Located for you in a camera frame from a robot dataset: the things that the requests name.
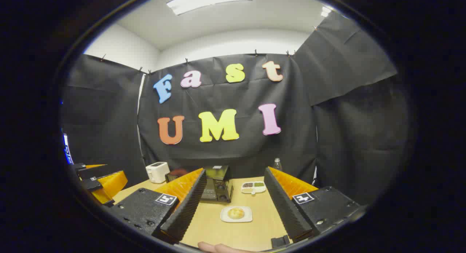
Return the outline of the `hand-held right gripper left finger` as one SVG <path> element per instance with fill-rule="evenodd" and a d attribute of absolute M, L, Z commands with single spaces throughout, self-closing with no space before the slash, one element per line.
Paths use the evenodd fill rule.
<path fill-rule="evenodd" d="M 110 211 L 140 233 L 178 243 L 191 224 L 206 183 L 206 171 L 200 168 L 156 190 L 139 188 Z"/>

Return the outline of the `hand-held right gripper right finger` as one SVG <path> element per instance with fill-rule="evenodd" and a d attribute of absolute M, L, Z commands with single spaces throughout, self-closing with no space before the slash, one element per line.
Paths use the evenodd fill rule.
<path fill-rule="evenodd" d="M 332 231 L 362 207 L 332 186 L 317 188 L 272 167 L 266 168 L 264 183 L 293 242 Z"/>

